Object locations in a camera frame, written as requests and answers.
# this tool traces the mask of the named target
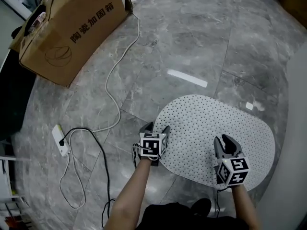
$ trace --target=power strip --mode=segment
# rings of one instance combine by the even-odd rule
[[[57,145],[61,155],[63,157],[65,157],[70,152],[70,147],[69,147],[69,144],[68,144],[66,139],[64,139],[64,145],[63,146],[61,146],[59,144],[60,140],[62,140],[64,138],[64,134],[63,134],[63,131],[62,131],[60,125],[54,126],[54,128],[52,130],[52,135],[53,135],[53,138],[56,142],[56,145]]]

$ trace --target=black power cable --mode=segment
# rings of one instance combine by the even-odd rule
[[[108,170],[108,167],[107,167],[107,162],[106,162],[106,153],[102,147],[102,145],[100,144],[100,142],[98,141],[97,137],[95,136],[95,134],[88,128],[84,128],[84,127],[76,127],[76,128],[72,128],[70,131],[68,131],[66,133],[66,135],[64,136],[64,138],[62,140],[59,141],[59,144],[60,146],[64,146],[64,139],[66,138],[66,136],[72,132],[73,130],[86,130],[88,132],[91,133],[91,135],[94,137],[95,141],[97,142],[98,146],[100,147],[101,151],[102,151],[102,154],[104,156],[104,161],[105,161],[105,169],[106,169],[106,176],[107,176],[107,203],[105,204],[105,207],[104,207],[104,210],[102,212],[102,216],[101,216],[101,225],[102,225],[102,228],[104,228],[104,225],[103,225],[103,216],[104,216],[104,212],[105,212],[105,209],[106,209],[106,206],[107,206],[107,217],[109,218],[110,217],[110,204],[112,201],[115,201],[115,199],[111,199],[110,198],[110,175],[109,175],[109,170]]]
[[[144,148],[142,146],[140,146],[138,143],[134,143],[133,146],[132,146],[132,161],[133,161],[133,165],[134,167],[136,168],[136,155],[138,154],[139,158],[141,159],[141,156],[139,154],[139,151],[137,152],[135,149],[136,148],[140,148],[140,149],[144,149],[144,150],[150,150],[148,148]]]
[[[225,191],[227,188],[224,188],[224,189],[221,189],[221,190],[217,190],[217,193],[216,193],[216,204],[217,204],[218,210],[217,210],[216,218],[218,218],[218,217],[219,217],[219,214],[220,214],[219,192]]]

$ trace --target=perforated board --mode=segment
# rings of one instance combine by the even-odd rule
[[[247,190],[261,183],[273,164],[274,136],[262,120],[204,95],[186,95],[173,100],[159,114],[154,132],[171,126],[168,148],[161,163],[171,172],[198,183],[216,184],[214,166],[215,136],[233,137],[250,160],[250,172],[244,181]]]

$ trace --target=white power cable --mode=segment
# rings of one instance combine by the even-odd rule
[[[152,159],[151,157],[148,157],[148,158],[152,161],[157,161],[159,159],[159,157],[157,157],[156,159]]]
[[[126,50],[125,50],[124,53],[122,54],[121,58],[120,58],[120,59],[115,63],[115,65],[112,67],[111,71],[109,72],[109,74],[108,74],[108,76],[107,76],[107,78],[106,78],[106,84],[105,84],[105,91],[106,91],[107,95],[108,95],[108,96],[112,99],[112,101],[114,102],[114,104],[115,104],[115,106],[116,106],[116,109],[117,109],[117,112],[118,112],[117,121],[116,121],[114,124],[112,124],[111,126],[109,126],[109,127],[101,128],[101,129],[97,129],[97,130],[92,130],[92,132],[100,132],[100,131],[104,131],[104,130],[111,129],[111,128],[113,128],[114,126],[116,126],[116,125],[119,123],[119,121],[120,121],[120,118],[121,118],[121,115],[120,115],[120,108],[119,108],[119,106],[118,106],[116,100],[114,99],[114,97],[113,97],[113,96],[111,95],[111,93],[107,90],[107,82],[108,82],[108,80],[109,80],[109,78],[110,78],[110,76],[111,76],[111,73],[112,73],[113,70],[115,69],[115,67],[119,64],[119,62],[124,58],[124,56],[125,56],[125,54],[127,53],[127,51],[131,48],[131,46],[132,46],[132,45],[139,39],[139,37],[140,37],[140,19],[139,19],[139,17],[136,16],[135,14],[133,14],[133,15],[138,19],[138,36],[136,37],[136,39],[135,39],[131,44],[129,44],[129,46],[126,48]],[[61,192],[61,194],[63,195],[63,197],[64,197],[64,199],[66,200],[66,202],[69,204],[69,206],[70,206],[72,209],[80,209],[80,208],[85,204],[85,202],[86,202],[85,191],[84,191],[84,188],[83,188],[83,185],[82,185],[82,183],[81,183],[80,177],[79,177],[79,175],[78,175],[78,173],[77,173],[77,170],[76,170],[75,158],[74,158],[74,155],[73,155],[73,152],[72,152],[72,146],[71,146],[71,137],[72,137],[73,133],[74,133],[75,131],[77,131],[77,130],[83,130],[83,131],[88,131],[88,130],[82,129],[82,128],[80,128],[80,129],[75,129],[75,130],[73,130],[73,131],[71,132],[71,134],[70,134],[70,136],[69,136],[69,146],[71,147],[71,154],[72,154],[72,159],[73,159],[73,167],[74,167],[75,173],[76,173],[76,175],[77,175],[77,177],[78,177],[79,183],[80,183],[80,185],[81,185],[81,187],[82,187],[82,191],[83,191],[84,202],[82,203],[81,206],[79,206],[79,207],[73,207],[73,206],[68,202],[68,200],[66,199],[66,197],[64,196],[64,194],[63,194],[63,192],[62,192],[62,189],[61,189],[61,186],[60,186],[61,181],[62,181],[63,177],[64,177],[65,174],[66,174],[66,171],[67,171],[67,168],[68,168],[68,165],[69,165],[69,162],[70,162],[69,154],[67,155],[67,156],[68,156],[68,162],[67,162],[67,165],[66,165],[64,174],[62,175],[62,177],[61,177],[61,179],[60,179],[60,181],[59,181],[59,189],[60,189],[60,192]]]

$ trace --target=person's arm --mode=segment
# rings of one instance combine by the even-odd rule
[[[257,219],[256,209],[248,196],[243,185],[232,187],[236,207],[236,217],[248,224],[250,230],[259,230],[260,225]]]
[[[135,230],[140,216],[151,160],[142,158],[117,197],[105,230]]]

